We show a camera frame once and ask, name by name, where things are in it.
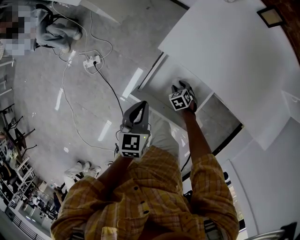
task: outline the picture frame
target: picture frame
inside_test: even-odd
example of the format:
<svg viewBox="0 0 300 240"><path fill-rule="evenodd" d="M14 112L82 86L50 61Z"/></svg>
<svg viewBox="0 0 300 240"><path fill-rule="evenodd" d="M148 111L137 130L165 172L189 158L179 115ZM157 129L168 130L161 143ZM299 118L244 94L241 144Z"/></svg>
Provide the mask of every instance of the picture frame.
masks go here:
<svg viewBox="0 0 300 240"><path fill-rule="evenodd" d="M278 11L275 6L266 7L262 10L259 10L257 14L268 26L268 28L280 26L286 24L283 16Z"/></svg>

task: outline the yellow plaid shirt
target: yellow plaid shirt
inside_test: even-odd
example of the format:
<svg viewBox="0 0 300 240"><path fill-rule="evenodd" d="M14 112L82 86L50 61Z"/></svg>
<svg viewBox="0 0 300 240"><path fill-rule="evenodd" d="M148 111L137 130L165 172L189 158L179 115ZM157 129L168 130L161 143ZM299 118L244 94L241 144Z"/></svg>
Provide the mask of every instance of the yellow plaid shirt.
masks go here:
<svg viewBox="0 0 300 240"><path fill-rule="evenodd" d="M191 204L182 194L177 160L151 146L140 163L132 163L108 200L104 185L85 177L67 194L58 219L51 227L52 238L66 240L72 229L84 228L86 240L137 240L146 221L173 232L185 232L204 240L203 219L211 219L229 240L238 235L239 223L223 171L211 154L194 162L190 175Z"/></svg>

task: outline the gray floor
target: gray floor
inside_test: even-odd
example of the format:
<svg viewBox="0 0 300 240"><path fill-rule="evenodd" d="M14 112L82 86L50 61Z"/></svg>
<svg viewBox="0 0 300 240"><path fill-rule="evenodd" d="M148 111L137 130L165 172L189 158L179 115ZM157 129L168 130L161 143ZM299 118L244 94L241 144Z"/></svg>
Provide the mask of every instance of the gray floor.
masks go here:
<svg viewBox="0 0 300 240"><path fill-rule="evenodd" d="M101 70L119 97L137 70L143 70L143 78L160 55L160 42L183 16L185 10L169 0L141 2L141 9L128 16L121 25L93 13L92 33L108 40L113 45L112 53L105 58ZM69 17L76 17L90 29L90 12L83 7L56 7ZM85 36L72 43L76 53L85 49ZM97 49L102 54L109 50L106 43L89 37L87 50ZM62 56L68 59L69 54ZM99 74L89 75L83 68L84 57L74 59L65 72L64 87L73 110L74 119L81 136L90 145L114 149L115 132L119 129L122 115L118 103L108 85ZM90 161L106 169L105 162L113 160L108 150L91 148L77 135L72 112L64 98L59 110L55 110L61 88L62 74L66 63L60 61L50 49L38 48L35 52L16 59L14 67L14 102L16 116L24 116L20 128L28 132L36 131L27 139L28 146L38 146L28 151L30 163L35 172L49 184L62 184L65 170L77 160ZM120 101L123 110L132 104L130 99ZM202 130L214 150L237 127L239 121L224 105L212 97L199 112ZM105 123L112 124L103 141L98 138ZM187 157L187 136L180 136L181 165Z"/></svg>

